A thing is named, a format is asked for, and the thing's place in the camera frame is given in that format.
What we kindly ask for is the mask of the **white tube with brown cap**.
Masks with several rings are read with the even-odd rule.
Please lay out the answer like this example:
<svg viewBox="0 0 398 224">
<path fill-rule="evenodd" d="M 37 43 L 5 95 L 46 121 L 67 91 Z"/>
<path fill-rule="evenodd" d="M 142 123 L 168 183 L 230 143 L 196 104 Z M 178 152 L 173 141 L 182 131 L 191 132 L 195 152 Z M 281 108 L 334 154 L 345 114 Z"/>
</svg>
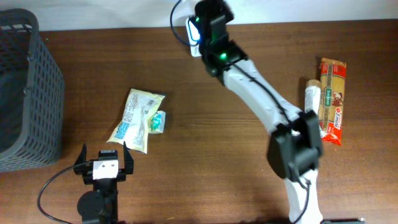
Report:
<svg viewBox="0 0 398 224">
<path fill-rule="evenodd" d="M 305 112 L 314 111 L 318 114 L 321 100 L 321 82 L 309 80 L 305 88 Z"/>
</svg>

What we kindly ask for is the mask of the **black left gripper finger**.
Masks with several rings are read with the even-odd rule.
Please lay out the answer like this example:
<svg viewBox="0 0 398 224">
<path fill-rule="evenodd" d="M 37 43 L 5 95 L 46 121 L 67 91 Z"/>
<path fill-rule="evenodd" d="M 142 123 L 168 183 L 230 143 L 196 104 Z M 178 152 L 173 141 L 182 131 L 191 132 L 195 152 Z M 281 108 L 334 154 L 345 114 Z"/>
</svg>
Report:
<svg viewBox="0 0 398 224">
<path fill-rule="evenodd" d="M 129 148 L 126 145 L 126 142 L 123 142 L 123 153 L 124 153 L 124 173 L 125 174 L 133 174 L 134 172 L 134 159 L 132 158 Z"/>
<path fill-rule="evenodd" d="M 75 165 L 83 164 L 86 162 L 86 144 L 84 143 L 79 156 L 75 161 Z"/>
</svg>

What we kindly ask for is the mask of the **cream snack bag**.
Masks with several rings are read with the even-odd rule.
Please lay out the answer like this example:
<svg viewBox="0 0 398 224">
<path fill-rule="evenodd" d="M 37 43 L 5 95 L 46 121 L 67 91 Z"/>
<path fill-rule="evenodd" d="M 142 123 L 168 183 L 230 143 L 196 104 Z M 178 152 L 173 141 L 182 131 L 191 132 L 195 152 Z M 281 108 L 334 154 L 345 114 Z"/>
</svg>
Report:
<svg viewBox="0 0 398 224">
<path fill-rule="evenodd" d="M 126 144 L 129 150 L 147 154 L 149 120 L 158 111 L 165 95 L 130 89 L 122 119 L 107 143 Z"/>
</svg>

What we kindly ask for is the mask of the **small teal white packet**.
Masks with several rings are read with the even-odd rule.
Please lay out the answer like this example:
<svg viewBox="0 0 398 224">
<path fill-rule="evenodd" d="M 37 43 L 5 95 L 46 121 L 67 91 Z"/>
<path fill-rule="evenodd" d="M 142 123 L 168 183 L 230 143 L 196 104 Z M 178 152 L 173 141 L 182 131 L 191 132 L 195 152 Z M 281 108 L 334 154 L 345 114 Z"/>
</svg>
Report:
<svg viewBox="0 0 398 224">
<path fill-rule="evenodd" d="M 165 128 L 166 112 L 157 111 L 149 121 L 150 134 L 162 134 Z"/>
</svg>

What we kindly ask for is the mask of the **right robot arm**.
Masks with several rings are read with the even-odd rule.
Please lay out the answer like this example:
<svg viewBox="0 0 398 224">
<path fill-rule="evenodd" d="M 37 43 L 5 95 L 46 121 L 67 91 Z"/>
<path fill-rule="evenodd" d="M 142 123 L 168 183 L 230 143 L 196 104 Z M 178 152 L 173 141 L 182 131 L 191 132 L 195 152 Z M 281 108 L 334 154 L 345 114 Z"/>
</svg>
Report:
<svg viewBox="0 0 398 224">
<path fill-rule="evenodd" d="M 225 1 L 198 1 L 191 22 L 200 35 L 206 71 L 242 99 L 270 139 L 267 160 L 285 184 L 291 223 L 321 223 L 317 177 L 322 140 L 318 116 L 284 99 L 260 74 L 249 56 L 229 38 L 234 18 Z"/>
</svg>

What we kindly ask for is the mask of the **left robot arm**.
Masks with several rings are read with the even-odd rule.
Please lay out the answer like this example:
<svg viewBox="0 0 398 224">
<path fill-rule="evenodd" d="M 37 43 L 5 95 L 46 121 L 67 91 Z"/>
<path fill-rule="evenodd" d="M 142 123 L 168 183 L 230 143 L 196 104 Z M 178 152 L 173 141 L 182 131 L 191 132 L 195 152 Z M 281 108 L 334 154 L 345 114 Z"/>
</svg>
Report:
<svg viewBox="0 0 398 224">
<path fill-rule="evenodd" d="M 120 169 L 116 150 L 100 151 L 97 159 L 88 161 L 86 146 L 82 147 L 73 171 L 82 176 L 84 184 L 93 186 L 93 190 L 84 193 L 77 203 L 83 223 L 121 223 L 118 217 L 118 183 L 124 182 L 134 170 L 134 159 L 126 144 L 123 144 L 123 154 L 124 168 Z"/>
</svg>

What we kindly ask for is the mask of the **orange spaghetti packet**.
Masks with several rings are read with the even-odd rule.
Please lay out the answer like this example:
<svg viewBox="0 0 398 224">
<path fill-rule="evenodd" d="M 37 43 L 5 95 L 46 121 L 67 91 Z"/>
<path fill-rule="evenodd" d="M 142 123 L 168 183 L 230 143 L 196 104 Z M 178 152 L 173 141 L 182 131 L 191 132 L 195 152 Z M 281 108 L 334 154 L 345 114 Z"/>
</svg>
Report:
<svg viewBox="0 0 398 224">
<path fill-rule="evenodd" d="M 346 63 L 322 58 L 320 63 L 321 99 L 318 117 L 322 141 L 342 145 Z"/>
</svg>

